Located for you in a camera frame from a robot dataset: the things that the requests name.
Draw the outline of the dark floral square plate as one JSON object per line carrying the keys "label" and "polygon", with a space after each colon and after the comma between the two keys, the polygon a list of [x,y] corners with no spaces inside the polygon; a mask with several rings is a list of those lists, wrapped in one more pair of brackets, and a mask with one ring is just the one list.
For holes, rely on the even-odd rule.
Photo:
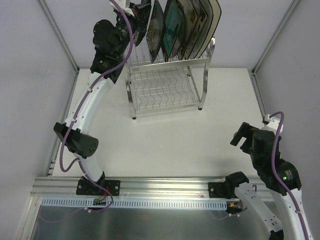
{"label": "dark floral square plate", "polygon": [[150,61],[154,63],[161,48],[164,37],[164,12],[158,0],[154,1],[153,10],[146,34],[146,42],[150,54]]}

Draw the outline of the black square plate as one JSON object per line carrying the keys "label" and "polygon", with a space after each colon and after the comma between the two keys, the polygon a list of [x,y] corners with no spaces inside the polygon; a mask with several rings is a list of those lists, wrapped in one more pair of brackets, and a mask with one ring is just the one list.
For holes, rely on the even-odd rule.
{"label": "black square plate", "polygon": [[164,11],[164,35],[161,50],[164,61],[168,62],[173,57],[174,45],[184,27],[184,11],[178,0],[168,0]]}

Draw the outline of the colourful flower plate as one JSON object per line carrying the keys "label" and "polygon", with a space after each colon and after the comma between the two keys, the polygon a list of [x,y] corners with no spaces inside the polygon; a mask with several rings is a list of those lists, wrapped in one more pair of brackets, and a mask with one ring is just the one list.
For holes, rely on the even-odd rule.
{"label": "colourful flower plate", "polygon": [[196,57],[196,50],[198,49],[197,40],[208,20],[208,13],[200,0],[192,0],[192,6],[195,9],[195,23],[192,24],[191,32],[189,34],[188,42],[184,57],[186,60],[194,59]]}
{"label": "colourful flower plate", "polygon": [[179,60],[188,59],[196,42],[196,28],[200,20],[200,1],[199,0],[180,0],[183,7],[185,20],[184,42],[179,51]]}

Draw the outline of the round silver-rimmed plate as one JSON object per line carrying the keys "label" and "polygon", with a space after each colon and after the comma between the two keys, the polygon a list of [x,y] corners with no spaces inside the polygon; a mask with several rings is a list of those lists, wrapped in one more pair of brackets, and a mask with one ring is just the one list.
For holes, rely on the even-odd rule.
{"label": "round silver-rimmed plate", "polygon": [[183,49],[184,42],[185,42],[185,30],[186,30],[185,12],[184,12],[183,5],[179,0],[177,0],[176,3],[178,6],[179,16],[182,17],[182,20],[180,21],[181,22],[180,28],[178,30],[177,37],[170,54],[172,59],[178,56]]}

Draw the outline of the white square plate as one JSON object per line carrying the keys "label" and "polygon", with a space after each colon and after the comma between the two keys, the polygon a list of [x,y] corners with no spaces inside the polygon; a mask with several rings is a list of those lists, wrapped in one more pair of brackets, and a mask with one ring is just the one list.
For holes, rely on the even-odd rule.
{"label": "white square plate", "polygon": [[206,50],[207,46],[210,44],[222,15],[222,9],[217,0],[207,0],[207,2],[209,3],[209,27],[206,30],[206,36],[201,49],[198,52],[198,56],[201,56]]}
{"label": "white square plate", "polygon": [[199,58],[208,46],[210,42],[209,35],[214,20],[214,9],[212,6],[212,2],[210,0],[200,0],[199,2],[200,7],[202,7],[202,9],[204,10],[204,20],[200,22],[200,31],[197,34],[197,39],[190,54],[190,57],[192,59]]}

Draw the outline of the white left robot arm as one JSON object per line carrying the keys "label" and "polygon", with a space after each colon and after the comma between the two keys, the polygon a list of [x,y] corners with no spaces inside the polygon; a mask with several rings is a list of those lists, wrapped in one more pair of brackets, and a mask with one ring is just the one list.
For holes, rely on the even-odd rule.
{"label": "white left robot arm", "polygon": [[94,117],[102,103],[117,82],[134,46],[142,41],[152,4],[149,0],[132,3],[129,0],[110,2],[116,13],[116,24],[102,19],[93,27],[95,56],[90,67],[87,85],[75,109],[63,123],[57,122],[53,130],[61,141],[59,166],[66,173],[69,167],[63,165],[63,153],[67,148],[78,162],[88,181],[87,188],[94,195],[105,190],[105,175],[94,156],[99,141],[90,136]]}

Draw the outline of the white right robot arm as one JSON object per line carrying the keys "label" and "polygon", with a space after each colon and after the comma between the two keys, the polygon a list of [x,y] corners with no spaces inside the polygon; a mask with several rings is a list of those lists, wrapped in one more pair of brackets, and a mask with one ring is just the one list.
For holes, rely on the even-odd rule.
{"label": "white right robot arm", "polygon": [[301,180],[295,166],[281,158],[279,132],[268,125],[259,129],[243,122],[231,145],[237,146],[242,138],[245,141],[240,149],[250,156],[253,168],[269,189],[278,215],[266,206],[241,171],[227,175],[217,193],[226,199],[239,198],[268,240],[313,239],[304,213]]}

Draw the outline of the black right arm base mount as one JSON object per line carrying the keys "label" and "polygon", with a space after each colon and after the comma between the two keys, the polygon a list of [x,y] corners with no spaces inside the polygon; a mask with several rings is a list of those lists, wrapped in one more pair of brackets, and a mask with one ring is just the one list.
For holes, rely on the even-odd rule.
{"label": "black right arm base mount", "polygon": [[240,184],[249,183],[247,176],[241,172],[234,172],[225,177],[224,182],[208,182],[208,194],[210,198],[234,199],[235,188]]}

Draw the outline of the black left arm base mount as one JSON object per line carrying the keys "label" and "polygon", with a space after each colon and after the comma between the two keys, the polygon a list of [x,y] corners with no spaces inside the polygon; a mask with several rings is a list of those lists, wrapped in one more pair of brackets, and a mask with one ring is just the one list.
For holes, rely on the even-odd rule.
{"label": "black left arm base mount", "polygon": [[[119,196],[121,189],[121,181],[113,179],[102,179],[97,183],[103,188],[107,189],[112,196]],[[92,184],[88,179],[82,177],[76,188],[76,195],[79,196],[102,196],[105,193],[104,190]]]}

